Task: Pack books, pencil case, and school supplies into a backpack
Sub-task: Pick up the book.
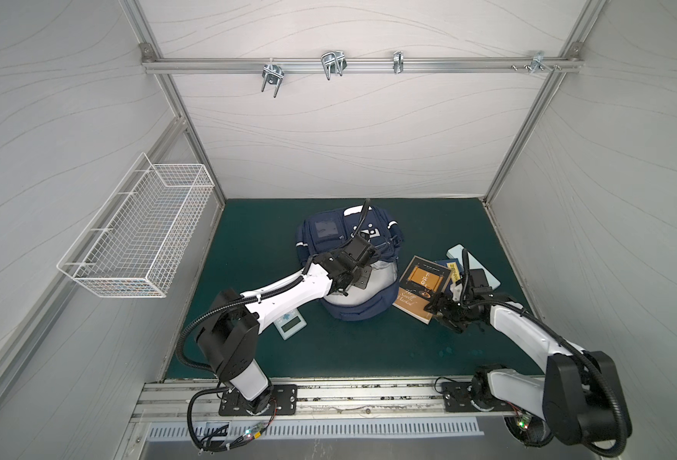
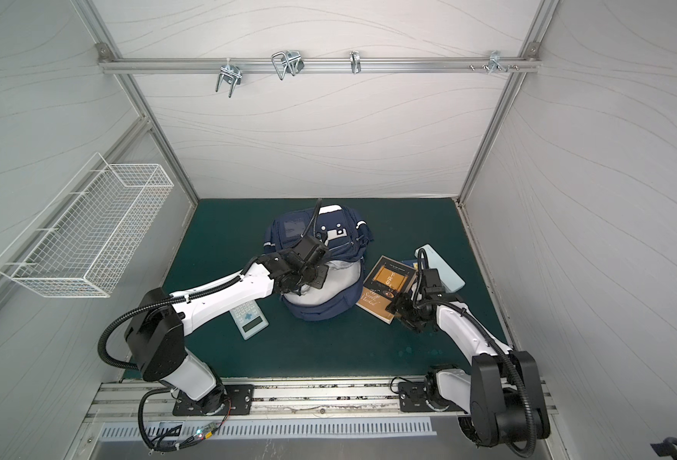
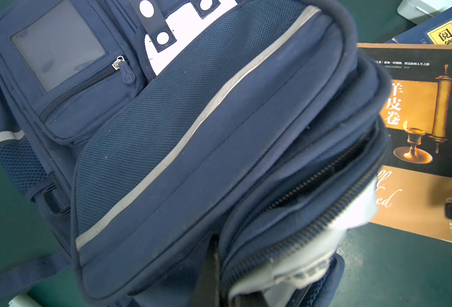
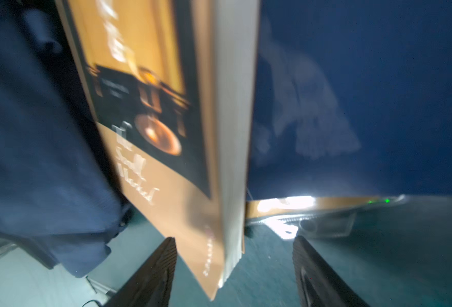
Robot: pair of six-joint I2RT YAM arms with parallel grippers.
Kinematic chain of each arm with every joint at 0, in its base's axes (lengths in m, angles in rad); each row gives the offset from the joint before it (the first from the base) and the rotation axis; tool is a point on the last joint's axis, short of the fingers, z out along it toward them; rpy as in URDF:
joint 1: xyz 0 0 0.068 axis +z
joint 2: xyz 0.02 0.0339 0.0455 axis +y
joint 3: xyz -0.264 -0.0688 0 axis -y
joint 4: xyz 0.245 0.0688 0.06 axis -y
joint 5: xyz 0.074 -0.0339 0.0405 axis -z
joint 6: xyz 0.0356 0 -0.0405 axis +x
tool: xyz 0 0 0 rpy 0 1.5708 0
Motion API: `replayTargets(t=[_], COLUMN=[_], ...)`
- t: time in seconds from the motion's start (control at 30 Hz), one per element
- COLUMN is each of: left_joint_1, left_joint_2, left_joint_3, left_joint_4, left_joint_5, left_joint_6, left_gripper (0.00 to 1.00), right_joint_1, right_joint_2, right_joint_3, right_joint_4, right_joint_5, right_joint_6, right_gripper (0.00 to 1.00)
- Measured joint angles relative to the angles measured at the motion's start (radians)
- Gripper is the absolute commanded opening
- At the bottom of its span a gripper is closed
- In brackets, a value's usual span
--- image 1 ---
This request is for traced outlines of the navy blue backpack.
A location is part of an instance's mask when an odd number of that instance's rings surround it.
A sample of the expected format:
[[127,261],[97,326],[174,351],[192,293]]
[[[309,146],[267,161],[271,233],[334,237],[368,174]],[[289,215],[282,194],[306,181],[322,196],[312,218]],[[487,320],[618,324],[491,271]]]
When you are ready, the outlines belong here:
[[398,261],[405,237],[397,220],[379,207],[371,206],[364,220],[360,206],[317,213],[298,226],[296,249],[300,264],[317,254],[340,248],[359,234],[376,248],[359,283],[346,293],[332,293],[320,300],[328,313],[341,321],[356,322],[387,311],[397,297]]

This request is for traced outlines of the blue book yellow label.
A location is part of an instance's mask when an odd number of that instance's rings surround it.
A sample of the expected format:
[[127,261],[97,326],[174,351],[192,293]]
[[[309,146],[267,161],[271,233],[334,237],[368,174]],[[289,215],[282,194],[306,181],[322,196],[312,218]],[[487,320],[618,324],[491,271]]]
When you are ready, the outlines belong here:
[[462,280],[463,266],[458,259],[438,260],[436,264],[447,268],[451,272],[451,285],[455,285]]

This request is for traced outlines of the brown kraft book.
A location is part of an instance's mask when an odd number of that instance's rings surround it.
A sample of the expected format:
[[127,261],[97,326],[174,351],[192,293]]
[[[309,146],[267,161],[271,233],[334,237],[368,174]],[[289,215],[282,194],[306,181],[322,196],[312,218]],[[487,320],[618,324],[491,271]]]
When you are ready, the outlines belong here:
[[393,306],[424,324],[430,324],[433,314],[426,311],[426,307],[429,303],[429,296],[417,295],[408,289],[400,287],[398,289],[397,298],[393,302]]

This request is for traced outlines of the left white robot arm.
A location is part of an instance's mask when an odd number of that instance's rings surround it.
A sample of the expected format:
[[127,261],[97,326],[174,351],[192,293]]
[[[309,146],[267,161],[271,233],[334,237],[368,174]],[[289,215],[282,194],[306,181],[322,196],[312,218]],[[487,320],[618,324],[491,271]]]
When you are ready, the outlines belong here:
[[175,345],[177,360],[212,372],[250,403],[267,400],[272,383],[256,362],[261,333],[288,312],[347,291],[379,254],[370,241],[354,236],[337,249],[309,257],[302,270],[263,289],[225,291],[223,302],[213,303],[182,329]]

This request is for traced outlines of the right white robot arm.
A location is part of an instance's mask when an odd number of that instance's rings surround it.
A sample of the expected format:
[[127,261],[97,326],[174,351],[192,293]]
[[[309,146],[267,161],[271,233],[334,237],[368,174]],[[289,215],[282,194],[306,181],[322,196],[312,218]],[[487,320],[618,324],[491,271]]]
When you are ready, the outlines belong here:
[[478,368],[464,390],[476,410],[508,406],[514,414],[505,423],[528,447],[558,440],[606,458],[624,452],[633,426],[609,355],[568,341],[513,297],[493,292],[480,269],[465,272],[443,291],[424,287],[421,295],[428,301],[426,312],[443,326],[463,333],[484,323],[512,340],[543,372],[536,378],[501,364]]

